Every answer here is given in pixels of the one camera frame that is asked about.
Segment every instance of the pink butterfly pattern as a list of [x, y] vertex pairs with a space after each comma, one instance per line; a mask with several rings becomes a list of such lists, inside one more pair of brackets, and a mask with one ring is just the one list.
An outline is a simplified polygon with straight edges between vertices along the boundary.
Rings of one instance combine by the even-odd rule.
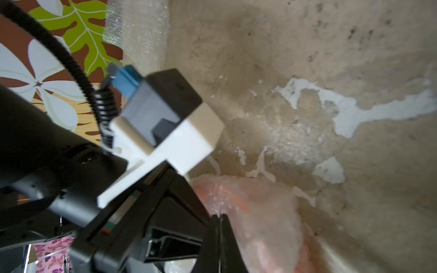
[[67, 248], [73, 242], [74, 237], [66, 236], [44, 244], [34, 244], [36, 255], [40, 259], [36, 273], [65, 273], [64, 261], [67, 260], [67, 268], [70, 268], [70, 259]]

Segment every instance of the plastic bag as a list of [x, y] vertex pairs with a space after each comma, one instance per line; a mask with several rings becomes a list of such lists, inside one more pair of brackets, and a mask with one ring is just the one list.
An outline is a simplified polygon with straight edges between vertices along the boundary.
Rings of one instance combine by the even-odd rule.
[[302, 246], [296, 198], [288, 186], [211, 175], [200, 176], [192, 183], [210, 214], [229, 216], [249, 273], [313, 272], [307, 248]]
[[190, 273], [193, 270], [196, 259], [184, 259], [166, 262], [165, 273]]

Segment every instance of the white flower pattern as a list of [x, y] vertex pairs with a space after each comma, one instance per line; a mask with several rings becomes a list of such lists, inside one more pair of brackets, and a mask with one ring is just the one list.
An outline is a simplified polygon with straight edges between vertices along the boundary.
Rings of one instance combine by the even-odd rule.
[[[62, 37], [56, 38], [66, 47]], [[47, 91], [74, 101], [86, 101], [76, 82], [71, 80], [44, 81], [47, 77], [64, 70], [62, 64], [37, 40], [30, 41], [28, 57], [34, 75], [24, 64], [3, 44], [0, 44], [0, 77], [17, 79], [27, 85], [10, 88], [26, 101], [31, 102], [38, 92], [47, 114], [57, 125], [74, 131], [78, 117], [74, 108], [66, 101], [53, 96]]]
[[64, 6], [60, 0], [36, 0], [38, 4], [51, 14], [61, 16]]

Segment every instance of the black coiled cable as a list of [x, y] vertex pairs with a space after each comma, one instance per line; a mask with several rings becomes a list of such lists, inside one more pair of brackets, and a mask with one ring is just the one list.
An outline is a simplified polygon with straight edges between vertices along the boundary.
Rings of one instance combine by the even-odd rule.
[[[114, 94], [109, 88], [111, 80], [111, 77], [106, 77], [100, 89], [94, 93], [98, 114], [101, 119], [99, 126], [103, 127], [101, 131], [111, 131], [109, 129], [109, 122], [118, 115]], [[102, 132], [101, 143], [106, 147], [112, 148], [112, 139], [112, 135]]]

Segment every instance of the floral wallpaper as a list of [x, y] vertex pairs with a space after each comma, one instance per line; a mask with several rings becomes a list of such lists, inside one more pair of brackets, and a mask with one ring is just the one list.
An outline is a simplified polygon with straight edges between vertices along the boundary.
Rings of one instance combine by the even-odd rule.
[[[72, 53], [93, 85], [121, 49], [103, 41], [106, 3], [98, 0], [18, 0], [23, 10], [49, 29]], [[45, 112], [51, 120], [99, 143], [100, 133], [80, 88], [58, 60], [15, 24], [0, 18], [0, 83]], [[115, 91], [118, 105], [121, 95]]]

